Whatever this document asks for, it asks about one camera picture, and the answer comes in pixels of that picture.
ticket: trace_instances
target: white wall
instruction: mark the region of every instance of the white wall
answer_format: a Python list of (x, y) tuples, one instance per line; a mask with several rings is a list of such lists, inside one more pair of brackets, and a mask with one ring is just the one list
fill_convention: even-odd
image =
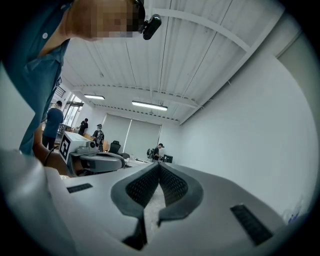
[(297, 40), (279, 57), (302, 89), (313, 113), (320, 144), (320, 63), (307, 36), (301, 34)]
[(309, 206), (316, 136), (297, 82), (274, 56), (259, 54), (182, 126), (179, 164), (234, 181), (284, 217), (300, 199), (302, 212)]
[(164, 148), (160, 149), (160, 154), (173, 156), (173, 164), (178, 163), (180, 153), (184, 152), (181, 148), (181, 131), (180, 126), (170, 123), (164, 123), (161, 127), (159, 143), (162, 143)]
[(103, 122), (105, 120), (106, 114), (106, 112), (97, 108), (93, 108), (84, 103), (78, 116), (77, 122), (74, 126), (80, 126), (81, 122), (88, 118), (88, 129), (86, 130), (86, 133), (92, 135), (97, 129), (98, 124), (102, 124), (102, 126), (104, 125)]

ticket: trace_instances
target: black chair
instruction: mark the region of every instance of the black chair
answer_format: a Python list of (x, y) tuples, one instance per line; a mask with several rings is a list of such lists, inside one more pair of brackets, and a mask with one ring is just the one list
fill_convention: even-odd
[(109, 149), (109, 153), (113, 153), (113, 154), (118, 154), (118, 151), (120, 149), (121, 145), (119, 144), (119, 141), (114, 140), (111, 144), (110, 144), (110, 149)]

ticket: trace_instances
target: blue shirt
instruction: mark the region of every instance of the blue shirt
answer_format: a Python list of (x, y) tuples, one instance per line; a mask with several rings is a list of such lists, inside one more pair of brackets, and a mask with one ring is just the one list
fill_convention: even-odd
[(40, 10), (25, 21), (24, 27), (3, 58), (11, 81), (35, 112), (20, 145), (21, 152), (26, 155), (33, 155), (34, 132), (46, 119), (49, 105), (59, 85), (69, 40), (47, 55), (38, 56), (59, 26), (71, 2), (72, 0), (45, 1)]
[(46, 114), (46, 124), (43, 131), (43, 135), (56, 138), (59, 125), (64, 121), (64, 114), (60, 109), (51, 108)]

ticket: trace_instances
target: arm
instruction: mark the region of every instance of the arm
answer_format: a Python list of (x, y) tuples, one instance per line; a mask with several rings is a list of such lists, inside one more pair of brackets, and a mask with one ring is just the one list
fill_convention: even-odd
[[(46, 156), (50, 152), (45, 146), (42, 145), (42, 123), (34, 132), (34, 140), (33, 140), (33, 153), (35, 157), (44, 164)], [(82, 166), (80, 162), (75, 162), (74, 168), (76, 170), (81, 170)], [(65, 162), (62, 160), (61, 156), (58, 153), (52, 152), (47, 159), (46, 167), (51, 167), (57, 169), (60, 175), (68, 175), (68, 168)]]

